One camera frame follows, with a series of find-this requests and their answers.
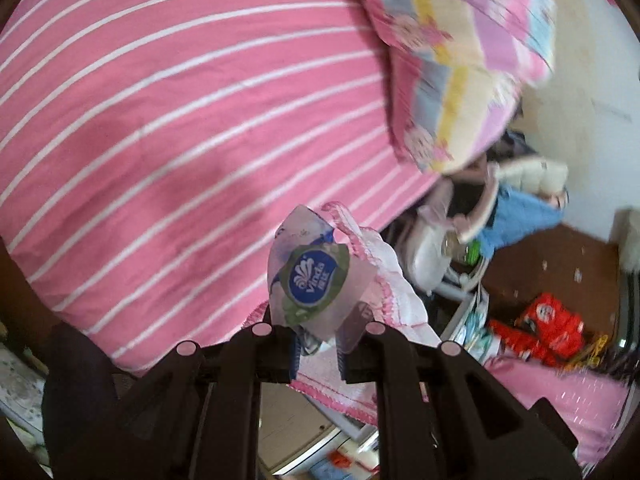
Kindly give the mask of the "white pink frilly cloth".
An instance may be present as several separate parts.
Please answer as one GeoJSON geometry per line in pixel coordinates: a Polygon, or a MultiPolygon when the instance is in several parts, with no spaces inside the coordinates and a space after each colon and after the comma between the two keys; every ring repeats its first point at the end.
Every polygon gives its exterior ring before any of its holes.
{"type": "MultiPolygon", "coordinates": [[[[345,244],[349,255],[375,267],[375,278],[363,291],[361,300],[371,308],[372,318],[396,328],[411,341],[435,347],[440,343],[422,301],[402,275],[398,258],[374,229],[358,226],[346,206],[328,203],[324,216],[300,205],[277,230],[270,250],[267,276],[270,280],[288,260],[291,252],[314,242],[345,244]]],[[[321,405],[360,422],[376,423],[375,386],[347,385],[338,372],[335,341],[320,344],[311,356],[300,359],[291,387],[321,405]]]]}

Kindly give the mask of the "blue white tissue pack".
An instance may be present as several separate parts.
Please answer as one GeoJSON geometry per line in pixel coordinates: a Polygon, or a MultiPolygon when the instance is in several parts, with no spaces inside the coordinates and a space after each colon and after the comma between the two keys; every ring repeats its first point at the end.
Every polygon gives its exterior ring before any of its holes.
{"type": "Polygon", "coordinates": [[[378,274],[334,240],[334,227],[304,205],[278,227],[268,258],[271,322],[329,341],[378,274]]]}

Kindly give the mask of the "red plastic bag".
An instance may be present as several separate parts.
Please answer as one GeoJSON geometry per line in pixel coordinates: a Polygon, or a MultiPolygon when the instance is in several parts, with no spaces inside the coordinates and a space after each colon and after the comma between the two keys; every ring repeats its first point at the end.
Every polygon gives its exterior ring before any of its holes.
{"type": "Polygon", "coordinates": [[[512,324],[488,321],[503,347],[522,360],[563,367],[584,348],[584,322],[551,294],[541,294],[512,324]]]}

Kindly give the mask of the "green lid glass jar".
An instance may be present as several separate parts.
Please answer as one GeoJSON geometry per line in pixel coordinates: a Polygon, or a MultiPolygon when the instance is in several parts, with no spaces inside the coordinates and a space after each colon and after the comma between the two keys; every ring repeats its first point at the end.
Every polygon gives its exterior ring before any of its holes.
{"type": "Polygon", "coordinates": [[[448,232],[442,240],[442,254],[465,266],[475,266],[480,260],[480,242],[471,240],[462,243],[455,232],[448,232]]]}

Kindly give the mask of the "blue towel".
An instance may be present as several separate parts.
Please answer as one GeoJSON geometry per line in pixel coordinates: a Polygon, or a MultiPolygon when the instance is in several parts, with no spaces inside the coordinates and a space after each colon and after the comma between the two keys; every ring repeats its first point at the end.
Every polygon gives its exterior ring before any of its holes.
{"type": "Polygon", "coordinates": [[[552,229],[563,217],[563,207],[511,185],[500,184],[494,210],[476,238],[480,254],[491,259],[498,249],[516,244],[538,231],[552,229]]]}

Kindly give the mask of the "pink white striped bed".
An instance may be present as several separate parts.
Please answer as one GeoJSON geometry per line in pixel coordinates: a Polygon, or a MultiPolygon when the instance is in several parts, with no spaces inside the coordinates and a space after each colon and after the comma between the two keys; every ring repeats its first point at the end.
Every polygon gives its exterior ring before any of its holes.
{"type": "Polygon", "coordinates": [[[433,183],[359,0],[22,0],[2,30],[3,243],[130,372],[236,330],[295,207],[382,228],[433,183]]]}

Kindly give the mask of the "colourful patchwork quilt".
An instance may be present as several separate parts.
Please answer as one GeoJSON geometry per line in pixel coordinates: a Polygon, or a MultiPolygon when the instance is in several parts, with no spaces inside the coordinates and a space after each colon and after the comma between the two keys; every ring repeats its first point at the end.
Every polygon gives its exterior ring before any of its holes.
{"type": "Polygon", "coordinates": [[[451,174],[498,139],[554,69],[554,0],[361,0],[388,49],[398,153],[451,174]]]}

